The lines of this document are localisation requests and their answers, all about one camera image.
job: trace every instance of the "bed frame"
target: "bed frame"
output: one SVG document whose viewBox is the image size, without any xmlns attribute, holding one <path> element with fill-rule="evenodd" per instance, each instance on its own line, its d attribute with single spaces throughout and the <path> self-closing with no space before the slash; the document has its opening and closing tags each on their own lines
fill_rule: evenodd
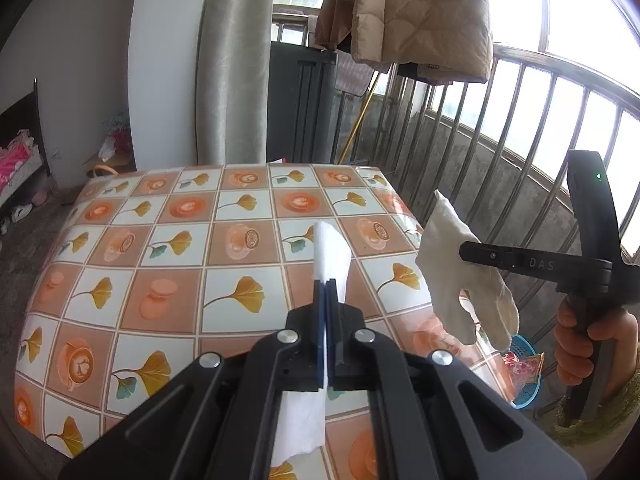
<svg viewBox="0 0 640 480">
<path fill-rule="evenodd" d="M 18 102 L 7 108 L 0 114 L 0 146 L 6 148 L 19 130 L 28 130 L 33 137 L 33 142 L 40 150 L 40 158 L 42 166 L 40 166 L 32 175 L 30 175 L 22 185 L 14 191 L 9 199 L 0 205 L 0 216 L 5 214 L 9 208 L 15 205 L 16 199 L 21 195 L 18 192 L 32 182 L 43 169 L 47 177 L 51 176 L 49 163 L 47 162 L 47 153 L 42 139 L 42 130 L 40 129 L 40 114 L 38 112 L 38 81 L 33 80 L 33 91 L 25 95 Z"/>
</svg>

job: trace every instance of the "gray curtain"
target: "gray curtain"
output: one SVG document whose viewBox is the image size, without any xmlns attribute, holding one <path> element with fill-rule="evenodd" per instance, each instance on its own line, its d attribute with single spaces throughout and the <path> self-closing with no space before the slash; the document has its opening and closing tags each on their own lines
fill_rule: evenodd
<svg viewBox="0 0 640 480">
<path fill-rule="evenodd" d="M 205 0 L 196 74 L 199 164 L 265 162 L 273 0 Z"/>
</svg>

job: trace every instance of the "checkered tablecloth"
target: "checkered tablecloth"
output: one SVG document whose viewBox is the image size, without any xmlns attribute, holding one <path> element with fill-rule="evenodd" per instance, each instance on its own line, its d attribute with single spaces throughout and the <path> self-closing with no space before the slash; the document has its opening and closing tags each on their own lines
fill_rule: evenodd
<svg viewBox="0 0 640 480">
<path fill-rule="evenodd" d="M 486 339 L 462 346 L 433 315 L 422 229 L 377 168 L 201 166 L 87 183 L 28 304 L 17 420 L 75 456 L 201 352 L 246 352 L 284 327 L 312 301 L 318 219 L 350 244 L 346 302 L 370 328 L 415 354 L 449 349 L 511 397 Z M 372 478 L 366 392 L 326 403 L 326 445 L 274 478 Z"/>
</svg>

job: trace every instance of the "beige glove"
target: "beige glove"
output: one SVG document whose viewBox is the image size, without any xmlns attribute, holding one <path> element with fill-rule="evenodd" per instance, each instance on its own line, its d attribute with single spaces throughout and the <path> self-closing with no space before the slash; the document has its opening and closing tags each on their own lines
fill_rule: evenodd
<svg viewBox="0 0 640 480">
<path fill-rule="evenodd" d="M 463 344 L 476 342 L 476 326 L 460 305 L 460 290 L 469 293 L 478 321 L 491 345 L 506 350 L 518 333 L 518 309 L 494 267 L 464 262 L 458 250 L 466 241 L 478 242 L 455 209 L 436 190 L 436 206 L 422 233 L 415 263 L 422 271 L 433 302 L 433 311 L 444 329 Z"/>
</svg>

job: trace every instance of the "blue plastic basket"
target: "blue plastic basket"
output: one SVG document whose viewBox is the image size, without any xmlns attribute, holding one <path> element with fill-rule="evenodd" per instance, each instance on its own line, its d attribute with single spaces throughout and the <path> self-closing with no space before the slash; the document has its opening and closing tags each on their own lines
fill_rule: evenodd
<svg viewBox="0 0 640 480">
<path fill-rule="evenodd" d="M 525 357 L 531 357 L 536 354 L 533 346 L 529 344 L 529 341 L 524 339 L 521 335 L 515 335 L 511 338 L 511 346 L 509 347 L 518 359 Z M 513 400 L 516 409 L 521 410 L 526 406 L 529 406 L 531 401 L 536 398 L 538 391 L 540 390 L 540 376 L 538 376 L 537 383 L 525 384 L 524 388 L 520 390 L 518 396 Z"/>
</svg>

